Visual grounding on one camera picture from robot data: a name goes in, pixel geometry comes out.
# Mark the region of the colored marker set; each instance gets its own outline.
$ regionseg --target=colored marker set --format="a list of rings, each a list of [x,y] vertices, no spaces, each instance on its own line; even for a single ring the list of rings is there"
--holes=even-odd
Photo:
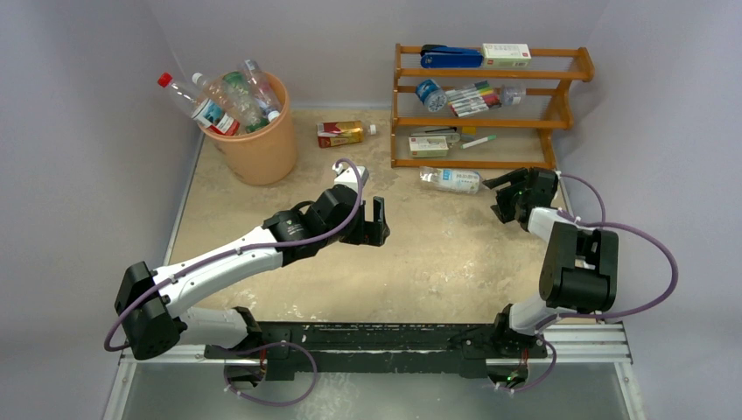
[[[500,97],[487,80],[446,91],[445,95],[456,116],[470,116],[501,106]]]

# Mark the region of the white bottle cap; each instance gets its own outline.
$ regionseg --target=white bottle cap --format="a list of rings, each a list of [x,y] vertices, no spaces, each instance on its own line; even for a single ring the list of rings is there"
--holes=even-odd
[[[276,118],[278,118],[278,116],[280,116],[280,115],[281,115],[281,113],[278,112],[278,111],[270,111],[268,113],[268,122],[269,123],[273,123],[273,120],[275,120]]]

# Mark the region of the bucket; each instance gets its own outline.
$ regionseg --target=bucket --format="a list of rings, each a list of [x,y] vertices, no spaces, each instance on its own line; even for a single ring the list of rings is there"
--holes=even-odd
[[[234,175],[251,186],[266,186],[280,181],[297,162],[297,141],[291,120],[289,93],[276,76],[271,73],[266,75],[276,97],[283,104],[281,115],[273,122],[244,136],[222,136],[199,126],[224,155]]]

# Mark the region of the empty plastic bottle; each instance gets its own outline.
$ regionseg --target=empty plastic bottle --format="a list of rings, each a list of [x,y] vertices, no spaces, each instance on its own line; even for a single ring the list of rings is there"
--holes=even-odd
[[[214,101],[182,81],[173,81],[169,73],[163,73],[157,84],[167,91],[178,109],[204,128],[224,136],[233,136],[240,129],[240,123]]]
[[[244,60],[237,65],[237,69],[242,73],[245,82],[251,85],[255,100],[268,121],[278,118],[281,114],[281,102],[276,98],[273,88],[270,87],[268,76],[252,59]]]
[[[268,120],[263,118],[253,98],[231,88],[224,80],[209,79],[201,73],[194,73],[192,81],[204,95],[237,119],[246,132],[252,133],[268,125]]]

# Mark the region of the red bottle cap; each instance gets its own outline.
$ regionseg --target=red bottle cap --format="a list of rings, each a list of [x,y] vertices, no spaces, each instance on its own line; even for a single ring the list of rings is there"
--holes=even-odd
[[[169,85],[171,81],[172,81],[172,76],[170,76],[169,73],[163,73],[163,75],[160,76],[159,79],[157,79],[157,84],[164,88],[167,85]]]

